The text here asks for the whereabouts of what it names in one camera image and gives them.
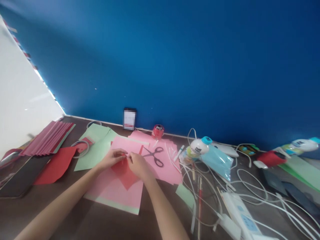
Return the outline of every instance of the hand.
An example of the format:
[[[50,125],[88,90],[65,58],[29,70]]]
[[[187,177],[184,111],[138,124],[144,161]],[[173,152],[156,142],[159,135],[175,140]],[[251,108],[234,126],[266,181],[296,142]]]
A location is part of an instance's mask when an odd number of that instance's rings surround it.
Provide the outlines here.
[[[128,157],[128,164],[131,171],[143,182],[155,178],[146,160],[140,154],[131,152]]]
[[[118,149],[110,149],[107,155],[97,164],[98,168],[102,168],[103,170],[113,166],[117,162],[126,159],[126,154],[128,154],[125,150]]]

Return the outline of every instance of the red object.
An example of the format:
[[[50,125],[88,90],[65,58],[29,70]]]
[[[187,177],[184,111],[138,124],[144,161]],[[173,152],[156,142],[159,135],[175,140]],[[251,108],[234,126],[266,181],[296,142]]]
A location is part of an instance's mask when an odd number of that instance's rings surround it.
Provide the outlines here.
[[[151,133],[151,136],[155,139],[155,140],[160,140],[162,138],[162,135],[164,133],[164,127],[160,124],[157,124],[154,126],[153,131]]]
[[[263,153],[257,160],[263,162],[267,167],[273,167],[287,162],[286,157],[282,153],[278,153],[276,151]]]
[[[141,149],[139,154],[142,153],[143,145],[141,145]],[[128,160],[124,159],[113,165],[111,169],[114,173],[118,176],[119,180],[121,181],[122,185],[125,187],[126,190],[139,180],[139,178],[131,171],[129,168]]]
[[[76,150],[76,146],[60,148],[59,151],[53,155],[33,185],[50,184],[61,178],[68,169]]]
[[[73,126],[73,123],[50,122],[20,153],[20,156],[43,156],[56,153],[59,144],[63,142],[65,136]]]
[[[86,141],[87,143],[89,143],[89,146],[94,144],[94,141],[90,137],[85,137],[85,138],[81,139],[80,141]],[[86,143],[82,142],[82,143],[78,143],[77,145],[75,145],[75,147],[77,147],[78,153],[82,153],[84,150],[87,149],[88,145]]]

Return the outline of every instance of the blue cap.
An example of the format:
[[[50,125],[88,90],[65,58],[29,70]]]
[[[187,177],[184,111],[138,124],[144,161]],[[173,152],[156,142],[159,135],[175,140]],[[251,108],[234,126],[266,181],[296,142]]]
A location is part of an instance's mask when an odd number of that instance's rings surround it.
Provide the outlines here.
[[[320,139],[317,137],[310,138],[310,140],[320,144]]]
[[[206,145],[210,145],[212,143],[212,140],[209,137],[203,137],[201,138],[201,141]]]

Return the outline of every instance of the blue wall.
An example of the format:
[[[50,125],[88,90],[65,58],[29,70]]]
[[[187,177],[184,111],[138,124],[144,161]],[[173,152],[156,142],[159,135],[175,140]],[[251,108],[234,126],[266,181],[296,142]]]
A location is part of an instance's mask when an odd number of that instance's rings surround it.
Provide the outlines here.
[[[67,114],[121,124],[133,107],[137,127],[265,150],[320,137],[316,0],[0,4]]]

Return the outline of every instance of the white wall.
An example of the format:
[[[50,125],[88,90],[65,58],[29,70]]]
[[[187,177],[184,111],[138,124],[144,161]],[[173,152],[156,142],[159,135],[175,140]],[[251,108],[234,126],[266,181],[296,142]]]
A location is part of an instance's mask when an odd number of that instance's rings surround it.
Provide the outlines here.
[[[62,115],[0,16],[0,159]]]

